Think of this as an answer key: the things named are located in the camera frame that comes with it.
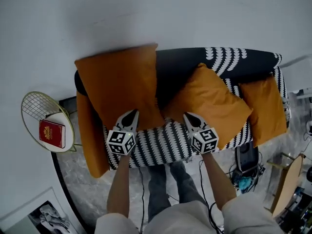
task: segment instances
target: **forearm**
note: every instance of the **forearm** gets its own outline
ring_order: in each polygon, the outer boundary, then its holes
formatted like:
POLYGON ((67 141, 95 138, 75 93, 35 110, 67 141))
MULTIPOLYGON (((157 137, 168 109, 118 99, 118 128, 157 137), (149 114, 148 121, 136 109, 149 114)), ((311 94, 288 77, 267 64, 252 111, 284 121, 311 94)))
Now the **forearm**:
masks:
POLYGON ((107 199, 107 212, 129 215, 129 159, 122 156, 119 161, 107 199))
POLYGON ((231 199, 236 197, 236 191, 226 174, 219 167, 212 154, 202 155, 213 190, 217 207, 222 207, 231 199))

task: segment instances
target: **sleeve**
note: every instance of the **sleeve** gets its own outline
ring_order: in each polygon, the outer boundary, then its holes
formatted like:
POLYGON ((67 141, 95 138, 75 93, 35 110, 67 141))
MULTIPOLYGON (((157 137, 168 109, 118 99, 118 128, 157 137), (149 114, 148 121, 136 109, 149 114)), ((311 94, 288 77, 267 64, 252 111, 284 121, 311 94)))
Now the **sleeve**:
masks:
POLYGON ((134 223, 119 213, 106 214, 97 219, 94 234, 138 234, 134 223))
POLYGON ((222 208, 224 233, 283 233, 254 193, 247 193, 227 202, 222 208))

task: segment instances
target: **person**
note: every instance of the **person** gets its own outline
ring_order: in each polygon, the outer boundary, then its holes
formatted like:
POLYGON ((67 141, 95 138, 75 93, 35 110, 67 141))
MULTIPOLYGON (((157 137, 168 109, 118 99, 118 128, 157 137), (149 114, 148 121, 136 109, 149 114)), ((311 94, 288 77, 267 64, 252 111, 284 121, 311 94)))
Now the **person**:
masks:
MULTIPOLYGON (((214 199, 224 217, 224 233, 283 233, 255 194, 236 197, 236 191, 212 154, 202 155, 214 199)), ((138 234, 129 214, 129 159, 122 156, 107 200, 108 214, 97 220, 95 234, 138 234)), ((177 183, 179 204, 171 206, 166 193, 164 165, 149 167, 148 224, 145 234, 216 233, 209 222, 208 207, 198 193, 183 162, 170 164, 177 183)))

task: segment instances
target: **gray floor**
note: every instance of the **gray floor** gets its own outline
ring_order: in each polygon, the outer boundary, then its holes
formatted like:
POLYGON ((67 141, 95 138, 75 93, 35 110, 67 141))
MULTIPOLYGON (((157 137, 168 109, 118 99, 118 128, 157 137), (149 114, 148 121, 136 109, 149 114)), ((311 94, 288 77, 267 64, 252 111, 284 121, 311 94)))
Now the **gray floor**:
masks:
MULTIPOLYGON (((288 132, 279 137, 276 137, 267 143, 259 146, 259 151, 263 154, 263 163, 266 168, 263 176, 260 178, 259 183, 255 189, 257 196, 263 201, 263 206, 269 208, 271 206, 273 196, 277 188, 279 181, 279 171, 275 168, 272 169, 270 165, 266 163, 268 159, 272 159, 276 154, 285 152, 291 156, 297 156, 300 151, 304 150, 309 142, 303 140, 303 135, 306 129, 306 121, 309 119, 310 104, 308 99, 297 100, 293 94, 289 94, 290 107, 291 107, 291 121, 288 132)), ((67 105, 70 111, 75 109, 75 104, 67 105)), ((72 124, 76 133, 76 143, 80 143, 80 136, 78 130, 77 114, 71 114, 72 124)), ((58 154, 59 165, 64 177, 64 181, 67 185, 69 193, 80 212, 85 222, 94 227, 98 217, 106 213, 106 200, 110 186, 115 172, 109 171, 101 178, 95 179, 90 176, 86 161, 83 156, 83 150, 81 147, 77 147, 78 151, 66 152, 64 154, 58 154)), ((312 156, 312 145, 308 147, 306 151, 307 156, 310 153, 312 156)), ((229 167, 234 162, 234 151, 232 149, 224 150, 222 152, 214 154, 215 159, 219 163, 220 167, 225 171, 229 171, 229 167)), ((201 193, 199 167, 198 162, 201 160, 199 156, 194 156, 189 162, 186 162, 187 172, 192 176, 195 184, 201 193)), ((205 167, 202 167, 203 171, 203 185, 206 198, 211 204, 214 202, 214 197, 210 187, 205 167)), ((147 205, 148 205, 148 181, 149 173, 147 168, 142 168, 144 176, 145 186, 145 218, 144 223, 147 223, 147 205)), ((178 198, 176 183, 171 174, 167 173, 167 192, 171 196, 178 198)), ((139 227, 142 218, 142 185, 138 169, 130 169, 130 214, 129 218, 139 227)), ((170 202, 176 204, 177 202, 170 198, 170 202)), ((223 218, 221 212, 214 208, 213 215, 215 222, 218 225, 223 224, 223 218)))

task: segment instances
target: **red book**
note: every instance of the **red book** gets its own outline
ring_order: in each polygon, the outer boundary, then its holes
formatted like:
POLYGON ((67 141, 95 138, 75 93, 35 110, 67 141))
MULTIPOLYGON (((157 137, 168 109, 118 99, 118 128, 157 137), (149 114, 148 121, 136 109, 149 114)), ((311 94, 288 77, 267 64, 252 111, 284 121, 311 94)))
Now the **red book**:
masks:
POLYGON ((39 122, 39 139, 48 144, 65 147, 65 126, 45 119, 39 122))

